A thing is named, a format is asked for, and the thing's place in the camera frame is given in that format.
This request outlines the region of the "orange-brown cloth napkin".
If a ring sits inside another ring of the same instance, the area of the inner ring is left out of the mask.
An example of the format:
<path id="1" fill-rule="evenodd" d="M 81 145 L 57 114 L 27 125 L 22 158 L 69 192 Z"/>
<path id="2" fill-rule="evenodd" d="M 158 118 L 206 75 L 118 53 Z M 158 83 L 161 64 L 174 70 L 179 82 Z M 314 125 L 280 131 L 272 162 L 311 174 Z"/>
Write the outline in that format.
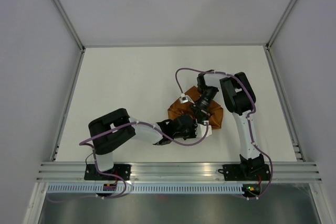
<path id="1" fill-rule="evenodd" d="M 192 86 L 191 88 L 189 88 L 185 92 L 185 94 L 188 95 L 194 102 L 196 102 L 201 96 L 201 93 L 199 93 L 196 86 Z M 167 110 L 169 119 L 174 120 L 182 114 L 189 115 L 192 119 L 196 119 L 195 114 L 190 108 L 191 105 L 192 103 L 190 102 L 181 103 L 179 100 L 176 100 L 170 105 Z M 213 129 L 220 129 L 222 127 L 222 120 L 224 116 L 223 108 L 217 102 L 211 101 L 208 110 L 211 113 L 211 116 L 208 119 L 209 124 L 212 126 Z"/>

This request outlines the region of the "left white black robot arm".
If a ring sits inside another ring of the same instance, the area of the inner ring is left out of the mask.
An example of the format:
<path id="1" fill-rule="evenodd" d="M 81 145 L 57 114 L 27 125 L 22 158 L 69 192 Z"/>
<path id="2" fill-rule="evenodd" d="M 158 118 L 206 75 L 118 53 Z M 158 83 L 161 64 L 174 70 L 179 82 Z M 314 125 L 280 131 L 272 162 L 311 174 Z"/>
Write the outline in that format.
<path id="1" fill-rule="evenodd" d="M 129 116 L 126 109 L 121 108 L 101 116 L 88 124 L 91 137 L 106 133 L 113 127 L 126 125 L 111 133 L 92 140 L 96 155 L 96 173 L 104 180 L 114 176 L 113 151 L 129 140 L 145 141 L 152 145 L 167 145 L 175 139 L 197 138 L 197 124 L 189 115 L 180 115 L 176 119 L 167 119 L 146 126 L 137 123 Z"/>

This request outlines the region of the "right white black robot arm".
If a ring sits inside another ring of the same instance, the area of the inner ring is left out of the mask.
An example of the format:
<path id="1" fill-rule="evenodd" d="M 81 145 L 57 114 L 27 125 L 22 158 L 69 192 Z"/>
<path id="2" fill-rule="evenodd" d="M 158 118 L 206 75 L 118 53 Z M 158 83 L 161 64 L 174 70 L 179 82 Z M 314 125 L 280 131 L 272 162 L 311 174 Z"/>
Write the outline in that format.
<path id="1" fill-rule="evenodd" d="M 205 124 L 212 112 L 209 105 L 221 91 L 226 109 L 232 113 L 240 140 L 240 163 L 224 164 L 218 170 L 226 181 L 269 181 L 272 166 L 265 163 L 266 155 L 258 147 L 253 115 L 256 112 L 256 97 L 243 72 L 235 75 L 209 70 L 197 76 L 197 88 L 201 93 L 191 106 L 197 123 Z"/>

